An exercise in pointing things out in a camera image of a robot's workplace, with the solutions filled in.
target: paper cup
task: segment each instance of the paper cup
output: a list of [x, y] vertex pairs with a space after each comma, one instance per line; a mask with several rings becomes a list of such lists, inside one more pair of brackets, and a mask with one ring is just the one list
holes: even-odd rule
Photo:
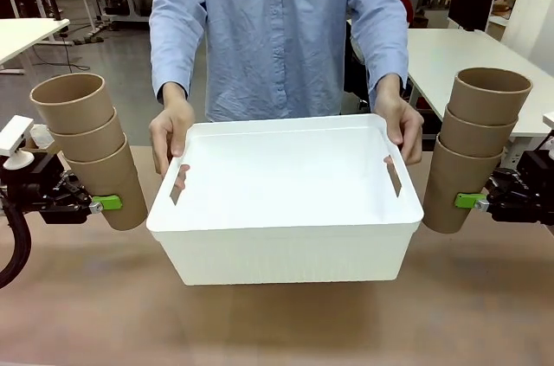
[[440, 140], [446, 148], [462, 156], [492, 157], [504, 150], [517, 122], [508, 125], [472, 124], [455, 117], [447, 106]]
[[459, 193], [480, 193], [500, 162], [494, 157], [466, 157], [436, 140], [427, 190], [423, 199], [423, 223], [442, 234], [454, 234], [463, 226], [471, 209], [458, 209], [454, 201]]
[[111, 156], [125, 143], [125, 135], [115, 108], [103, 126], [82, 134], [63, 135], [50, 131], [66, 159], [91, 162]]
[[31, 101], [56, 134], [81, 134], [103, 126], [113, 116], [104, 79], [96, 74], [66, 74], [31, 91]]
[[109, 157], [89, 163], [67, 161], [89, 194], [120, 197], [122, 209], [103, 212], [112, 228], [129, 230], [146, 219], [145, 198], [126, 138], [123, 146]]
[[459, 72], [448, 107], [457, 118], [479, 125], [509, 125], [518, 119], [532, 83], [502, 69], [476, 67]]

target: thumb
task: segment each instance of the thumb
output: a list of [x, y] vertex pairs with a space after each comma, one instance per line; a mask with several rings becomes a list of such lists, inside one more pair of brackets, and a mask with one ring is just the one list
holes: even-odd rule
[[187, 130], [187, 125], [183, 121], [173, 120], [173, 132], [171, 134], [171, 155], [173, 157], [181, 157], [183, 155]]
[[385, 120], [387, 121], [387, 135], [390, 141], [395, 145], [400, 145], [403, 141], [402, 130], [400, 129], [400, 117], [392, 114]]

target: person in background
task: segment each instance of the person in background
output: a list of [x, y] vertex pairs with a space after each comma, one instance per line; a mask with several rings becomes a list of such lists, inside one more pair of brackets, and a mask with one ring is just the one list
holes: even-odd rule
[[195, 122], [187, 98], [204, 30], [209, 120], [337, 115], [347, 8], [368, 69], [371, 110], [386, 120], [406, 163], [419, 162], [423, 119], [400, 96], [408, 75], [400, 0], [154, 0], [152, 84], [164, 104], [150, 125], [157, 171], [164, 175], [171, 156], [183, 154]]

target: green clip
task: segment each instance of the green clip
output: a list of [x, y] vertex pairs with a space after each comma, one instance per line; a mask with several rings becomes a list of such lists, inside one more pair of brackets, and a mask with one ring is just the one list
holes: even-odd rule
[[93, 196], [93, 202], [102, 203], [104, 210], [119, 210], [123, 208], [123, 203], [117, 195]]
[[481, 193], [458, 193], [454, 206], [460, 209], [473, 209], [475, 207], [475, 203], [482, 199], [486, 199], [486, 195], [482, 195]]

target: hand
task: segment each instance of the hand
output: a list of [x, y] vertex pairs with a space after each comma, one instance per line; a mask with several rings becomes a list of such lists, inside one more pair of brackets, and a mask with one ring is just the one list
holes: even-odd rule
[[375, 113], [387, 121], [390, 141], [401, 146], [406, 164], [422, 161], [423, 117], [400, 96], [400, 78], [389, 74], [377, 84]]
[[[194, 110], [184, 97], [183, 89], [176, 83], [166, 83], [164, 91], [164, 110], [150, 123], [151, 143], [153, 147], [156, 172], [165, 176], [172, 157], [181, 157], [187, 131], [195, 121]], [[179, 171], [175, 185], [184, 189], [185, 165]]]

